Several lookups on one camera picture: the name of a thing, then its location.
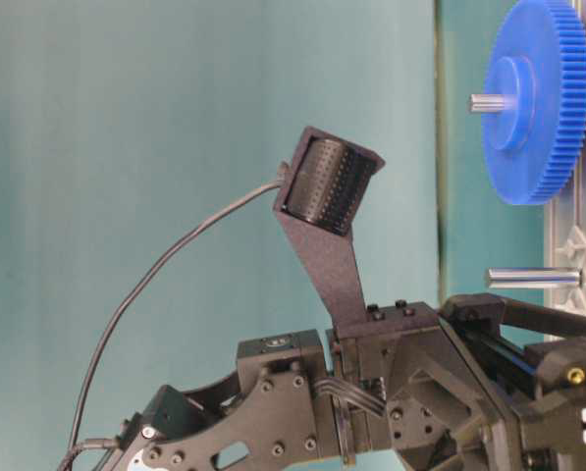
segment hex bolt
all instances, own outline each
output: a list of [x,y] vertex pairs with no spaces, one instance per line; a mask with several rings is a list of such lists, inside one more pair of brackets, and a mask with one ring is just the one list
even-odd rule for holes
[[567,380],[571,385],[580,386],[585,382],[585,371],[577,366],[567,370]]
[[155,460],[159,458],[161,454],[162,450],[156,446],[154,449],[148,452],[148,459]]
[[303,446],[308,451],[314,451],[316,449],[316,439],[312,436],[308,437],[305,439],[305,442],[303,442]]
[[301,388],[303,385],[305,385],[305,379],[301,375],[295,376],[293,379],[293,386]]
[[180,451],[177,451],[173,456],[171,456],[171,463],[177,465],[182,464],[184,461],[184,454]]
[[153,437],[155,437],[156,433],[157,433],[157,431],[153,427],[150,427],[150,426],[146,426],[142,429],[142,436],[148,440],[151,440]]
[[273,454],[273,456],[276,457],[282,456],[284,454],[284,451],[286,451],[286,449],[284,448],[284,444],[282,444],[281,442],[275,442],[273,448],[271,449],[271,453]]
[[403,417],[403,410],[401,410],[399,407],[396,407],[391,411],[391,419],[397,422],[401,419],[401,417]]
[[264,380],[262,382],[262,386],[260,387],[260,389],[262,390],[263,393],[269,393],[270,391],[273,390],[273,383],[271,383],[268,380]]

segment robotic arm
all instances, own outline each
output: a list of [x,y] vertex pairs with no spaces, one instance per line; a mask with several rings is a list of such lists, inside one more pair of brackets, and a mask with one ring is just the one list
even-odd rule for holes
[[[332,316],[242,341],[237,371],[163,386],[96,471],[280,470],[393,449],[408,470],[586,470],[586,318],[491,294],[365,306],[350,224],[375,153],[307,128],[274,212]],[[517,348],[501,325],[561,337]],[[242,443],[247,455],[221,462]]]

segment steel rod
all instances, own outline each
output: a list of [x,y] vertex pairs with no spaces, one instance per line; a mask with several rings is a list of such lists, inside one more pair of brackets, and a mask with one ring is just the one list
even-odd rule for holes
[[485,273],[485,281],[488,288],[578,288],[581,271],[576,268],[490,268]]
[[471,113],[499,113],[505,109],[505,106],[503,95],[469,95],[469,111]]

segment teal wall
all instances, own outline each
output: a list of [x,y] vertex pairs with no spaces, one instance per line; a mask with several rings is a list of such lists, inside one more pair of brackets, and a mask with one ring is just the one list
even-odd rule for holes
[[[496,32],[514,0],[437,0],[438,179],[441,298],[485,290],[488,267],[543,266],[543,208],[508,206],[489,183],[480,117],[467,112],[482,90]],[[495,290],[541,303],[539,291]],[[507,329],[517,343],[540,336]]]
[[[0,0],[0,469],[56,466],[121,297],[271,177],[306,124],[387,160],[354,224],[368,300],[437,303],[432,3],[372,7]],[[128,312],[82,437],[115,433],[161,384],[227,374],[238,340],[328,326],[272,199],[198,240]],[[389,453],[360,463],[395,469]]]

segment blue gear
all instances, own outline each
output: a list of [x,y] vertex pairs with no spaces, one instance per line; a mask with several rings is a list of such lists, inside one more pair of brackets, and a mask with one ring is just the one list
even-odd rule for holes
[[503,23],[482,116],[489,177],[509,204],[544,204],[569,180],[586,131],[586,32],[568,0],[520,0]]

